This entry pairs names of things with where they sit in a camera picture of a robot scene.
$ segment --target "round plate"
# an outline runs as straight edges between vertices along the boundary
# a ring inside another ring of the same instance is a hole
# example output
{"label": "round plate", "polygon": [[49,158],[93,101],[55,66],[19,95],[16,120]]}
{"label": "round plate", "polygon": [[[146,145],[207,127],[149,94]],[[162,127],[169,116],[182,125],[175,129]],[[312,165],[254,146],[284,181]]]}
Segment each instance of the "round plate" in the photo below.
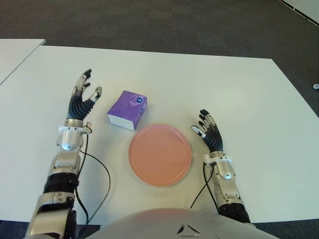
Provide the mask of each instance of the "round plate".
{"label": "round plate", "polygon": [[129,158],[139,178],[163,187],[176,183],[186,174],[191,163],[191,149],[186,137],[176,128],[156,123],[134,136]]}

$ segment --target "wire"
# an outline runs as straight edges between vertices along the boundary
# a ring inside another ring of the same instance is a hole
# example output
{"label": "wire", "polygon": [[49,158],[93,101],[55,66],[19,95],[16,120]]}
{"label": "wire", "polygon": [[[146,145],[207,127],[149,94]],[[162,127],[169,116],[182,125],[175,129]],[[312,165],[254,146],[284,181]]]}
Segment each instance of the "wire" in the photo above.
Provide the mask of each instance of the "wire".
{"label": "wire", "polygon": [[[210,176],[208,181],[211,179],[211,177],[213,176],[213,172],[214,172],[214,168],[212,168]],[[190,206],[190,209],[193,207],[194,203],[196,202],[197,198],[199,197],[199,195],[201,194],[201,192],[204,190],[204,188],[206,186],[208,186],[208,181],[205,181],[205,185],[202,187],[202,189],[199,191],[199,193],[197,194],[196,198],[194,199],[193,203]]]}
{"label": "wire", "polygon": [[102,202],[100,203],[100,205],[99,205],[99,206],[97,207],[97,209],[94,211],[94,213],[92,214],[92,216],[90,217],[90,219],[87,220],[86,225],[80,230],[78,238],[80,238],[80,237],[83,235],[83,233],[85,232],[85,230],[86,230],[86,228],[87,228],[87,225],[88,225],[88,224],[90,223],[90,221],[93,219],[93,217],[95,216],[95,214],[99,211],[99,209],[101,208],[101,206],[102,206],[102,204],[104,203],[105,199],[106,199],[107,196],[109,195],[110,189],[111,189],[111,176],[110,176],[110,172],[109,172],[108,168],[107,168],[98,158],[94,157],[93,155],[91,155],[91,154],[89,154],[89,153],[87,153],[87,152],[83,152],[82,150],[80,150],[80,152],[81,152],[81,153],[84,153],[85,155],[88,155],[88,156],[94,158],[96,161],[98,161],[98,162],[104,167],[104,169],[106,170],[106,172],[107,172],[107,174],[108,174],[108,177],[109,177],[109,187],[108,187],[108,190],[107,190],[107,192],[106,192],[106,194],[105,194],[105,196],[104,196]]}
{"label": "wire", "polygon": [[88,214],[88,211],[86,210],[85,206],[83,205],[80,197],[79,197],[79,193],[78,193],[78,187],[75,188],[75,196],[76,196],[76,199],[78,200],[81,208],[83,209],[84,213],[85,213],[85,217],[86,217],[86,224],[89,223],[89,214]]}
{"label": "wire", "polygon": [[[82,161],[82,164],[81,164],[77,179],[79,179],[81,170],[82,170],[84,162],[85,162],[86,152],[88,150],[88,143],[89,143],[89,135],[86,135],[85,155],[83,157],[83,161]],[[78,202],[79,202],[79,204],[80,204],[80,206],[81,206],[81,208],[82,208],[82,210],[83,210],[83,212],[85,214],[86,224],[88,224],[89,223],[89,214],[88,214],[88,211],[86,210],[85,206],[83,205],[83,203],[82,203],[82,201],[80,199],[79,192],[78,192],[78,186],[75,187],[74,191],[75,191],[76,199],[78,200]]]}
{"label": "wire", "polygon": [[82,161],[82,164],[81,164],[81,167],[80,167],[79,173],[78,173],[78,178],[80,177],[80,173],[81,173],[81,171],[82,171],[82,168],[83,168],[83,165],[84,165],[84,162],[85,162],[86,154],[87,154],[87,151],[88,151],[88,144],[89,144],[89,135],[88,135],[88,134],[86,134],[85,152],[84,152],[83,161]]}
{"label": "wire", "polygon": [[213,199],[213,202],[214,202],[214,204],[215,204],[216,210],[217,210],[217,212],[218,212],[218,214],[219,214],[219,208],[218,208],[218,206],[217,206],[216,200],[215,200],[214,195],[212,194],[212,192],[211,192],[211,190],[210,190],[210,187],[209,187],[209,185],[208,185],[208,182],[209,182],[209,180],[210,180],[210,178],[211,178],[211,176],[212,176],[212,174],[213,174],[213,172],[214,172],[214,166],[215,166],[215,165],[216,165],[215,162],[211,165],[212,171],[211,171],[211,173],[210,173],[209,179],[207,180],[207,179],[206,179],[206,173],[205,173],[205,163],[203,163],[203,176],[204,176],[204,180],[205,180],[205,183],[206,183],[205,186],[207,186],[207,189],[208,189],[208,191],[209,191],[209,194],[210,194],[211,198]]}

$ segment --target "purple tissue box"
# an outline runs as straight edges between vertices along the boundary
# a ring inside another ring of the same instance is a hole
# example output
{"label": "purple tissue box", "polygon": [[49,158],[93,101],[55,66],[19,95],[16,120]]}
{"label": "purple tissue box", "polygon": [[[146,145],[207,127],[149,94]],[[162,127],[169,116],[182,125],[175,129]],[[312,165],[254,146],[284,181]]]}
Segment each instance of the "purple tissue box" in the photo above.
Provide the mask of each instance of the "purple tissue box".
{"label": "purple tissue box", "polygon": [[135,130],[147,106],[148,99],[146,96],[123,91],[108,111],[108,117],[111,124]]}

